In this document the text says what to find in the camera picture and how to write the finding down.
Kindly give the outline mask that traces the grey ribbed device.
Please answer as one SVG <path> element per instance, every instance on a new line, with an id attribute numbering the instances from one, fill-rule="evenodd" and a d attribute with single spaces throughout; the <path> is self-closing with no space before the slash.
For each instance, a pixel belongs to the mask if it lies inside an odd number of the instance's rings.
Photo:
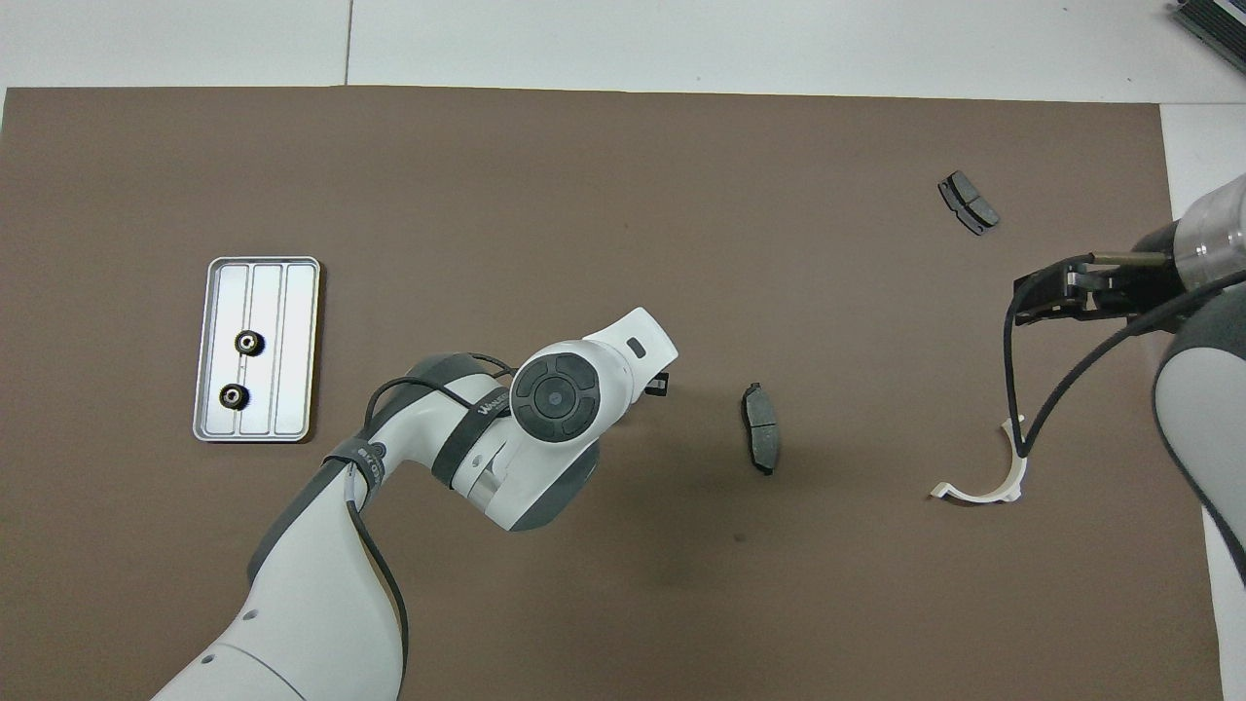
<path id="1" fill-rule="evenodd" d="M 1246 0 L 1174 0 L 1170 12 L 1201 44 L 1246 71 Z"/>

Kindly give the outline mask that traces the dark grey brake pad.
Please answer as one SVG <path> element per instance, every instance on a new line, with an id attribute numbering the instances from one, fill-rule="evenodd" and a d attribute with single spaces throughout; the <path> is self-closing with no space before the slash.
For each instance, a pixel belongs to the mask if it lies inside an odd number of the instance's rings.
<path id="1" fill-rule="evenodd" d="M 771 476 L 780 456 L 780 432 L 774 403 L 761 383 L 745 388 L 740 408 L 751 464 L 761 474 Z"/>
<path id="2" fill-rule="evenodd" d="M 1001 213 L 961 171 L 954 171 L 938 183 L 939 195 L 971 234 L 982 237 L 1001 225 Z"/>

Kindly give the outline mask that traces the white curved plastic bracket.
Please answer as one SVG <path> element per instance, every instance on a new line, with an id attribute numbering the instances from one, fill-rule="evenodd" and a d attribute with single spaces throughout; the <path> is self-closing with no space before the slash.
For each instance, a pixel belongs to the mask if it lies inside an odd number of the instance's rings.
<path id="1" fill-rule="evenodd" d="M 984 494 L 974 496 L 958 487 L 948 483 L 939 482 L 930 489 L 931 498 L 943 498 L 943 501 L 958 501 L 966 506 L 987 506 L 987 504 L 1011 504 L 1012 502 L 1019 501 L 1022 497 L 1022 487 L 1028 473 L 1028 459 L 1022 457 L 1019 449 L 1015 448 L 1015 435 L 1018 430 L 1011 420 L 1006 420 L 1001 425 L 1001 431 L 1006 435 L 1007 443 L 1011 449 L 1011 463 L 1006 474 L 1006 479 L 991 492 Z"/>

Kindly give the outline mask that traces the brown table mat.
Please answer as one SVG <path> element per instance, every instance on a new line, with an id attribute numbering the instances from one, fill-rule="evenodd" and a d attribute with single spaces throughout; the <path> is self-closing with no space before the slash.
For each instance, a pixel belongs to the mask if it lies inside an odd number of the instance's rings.
<path id="1" fill-rule="evenodd" d="M 976 237 L 961 171 L 1001 213 Z M 371 391 L 645 308 L 667 398 L 508 534 L 416 464 L 366 510 L 404 699 L 1221 701 L 1202 514 L 1135 339 L 1014 504 L 1015 276 L 1171 219 L 1153 105 L 436 88 L 10 92 L 0 129 L 0 701 L 147 700 Z M 321 266 L 312 435 L 192 435 L 206 266 Z M 751 464 L 743 393 L 776 412 Z"/>

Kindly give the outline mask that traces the silver metal tray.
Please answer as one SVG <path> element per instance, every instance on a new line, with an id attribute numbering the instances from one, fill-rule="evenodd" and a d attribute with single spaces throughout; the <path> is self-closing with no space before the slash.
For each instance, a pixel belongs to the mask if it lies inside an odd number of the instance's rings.
<path id="1" fill-rule="evenodd" d="M 208 443 L 299 443 L 312 435 L 321 266 L 314 256 L 218 256 L 206 266 L 192 435 Z M 235 351 L 260 332 L 263 354 Z M 250 391 L 243 410 L 222 386 Z"/>

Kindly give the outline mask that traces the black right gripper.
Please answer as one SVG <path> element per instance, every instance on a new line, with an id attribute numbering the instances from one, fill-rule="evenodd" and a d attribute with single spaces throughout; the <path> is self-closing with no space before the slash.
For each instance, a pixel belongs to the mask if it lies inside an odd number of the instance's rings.
<path id="1" fill-rule="evenodd" d="M 1115 266 L 1090 270 L 1096 256 L 1068 256 L 1053 265 L 1019 276 L 1013 283 L 1013 325 L 1072 316 L 1082 322 L 1124 318 L 1126 322 L 1185 293 L 1172 261 L 1177 223 L 1139 240 L 1133 252 L 1161 253 L 1160 266 Z M 1077 288 L 1082 310 L 1077 311 Z"/>

